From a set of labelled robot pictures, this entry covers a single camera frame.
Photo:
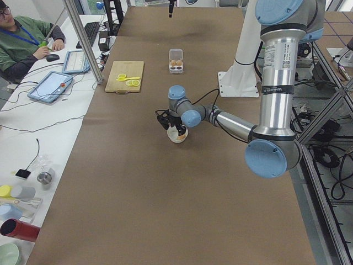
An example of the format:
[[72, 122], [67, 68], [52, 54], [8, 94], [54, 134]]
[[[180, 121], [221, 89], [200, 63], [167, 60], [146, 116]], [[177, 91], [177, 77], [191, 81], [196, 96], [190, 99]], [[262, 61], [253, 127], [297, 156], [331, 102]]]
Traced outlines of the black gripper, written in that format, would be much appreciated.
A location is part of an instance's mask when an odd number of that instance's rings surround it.
[[174, 3], [175, 3], [175, 0], [169, 0], [168, 14], [170, 18], [173, 16]]
[[176, 127], [178, 136], [185, 135], [186, 127], [181, 124], [181, 118], [178, 116], [171, 115], [169, 109], [167, 110], [156, 110], [156, 117], [161, 126], [168, 130], [169, 127]]

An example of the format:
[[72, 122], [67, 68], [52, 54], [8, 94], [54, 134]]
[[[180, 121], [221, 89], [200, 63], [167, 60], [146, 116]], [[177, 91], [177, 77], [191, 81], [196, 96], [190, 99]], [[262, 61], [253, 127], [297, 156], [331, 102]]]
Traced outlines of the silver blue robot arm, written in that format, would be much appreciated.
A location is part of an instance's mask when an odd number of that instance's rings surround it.
[[324, 1], [249, 1], [243, 31], [255, 22], [259, 41], [250, 42], [264, 47], [259, 124], [214, 104], [194, 104], [184, 87], [174, 85], [168, 91], [168, 109], [156, 112], [170, 140], [182, 142], [190, 128], [205, 120], [247, 143], [245, 161], [255, 174], [274, 178], [292, 169], [301, 158], [290, 128], [298, 46], [322, 36], [324, 13]]

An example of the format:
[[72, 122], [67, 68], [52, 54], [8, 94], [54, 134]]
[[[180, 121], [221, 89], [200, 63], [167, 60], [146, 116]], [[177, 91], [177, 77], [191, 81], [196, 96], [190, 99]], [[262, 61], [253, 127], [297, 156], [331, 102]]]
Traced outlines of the person's hand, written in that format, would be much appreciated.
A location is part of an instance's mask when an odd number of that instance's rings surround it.
[[65, 42], [62, 39], [56, 39], [52, 44], [52, 51], [60, 51], [65, 48]]

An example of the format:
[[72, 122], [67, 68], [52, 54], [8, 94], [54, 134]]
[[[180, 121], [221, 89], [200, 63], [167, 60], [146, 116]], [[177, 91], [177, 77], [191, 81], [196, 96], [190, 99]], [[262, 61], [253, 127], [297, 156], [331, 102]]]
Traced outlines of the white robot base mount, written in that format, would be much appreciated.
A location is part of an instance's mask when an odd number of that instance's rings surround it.
[[255, 17], [256, 0], [249, 0], [234, 64], [218, 73], [221, 97], [258, 97], [254, 61], [261, 43], [261, 25]]

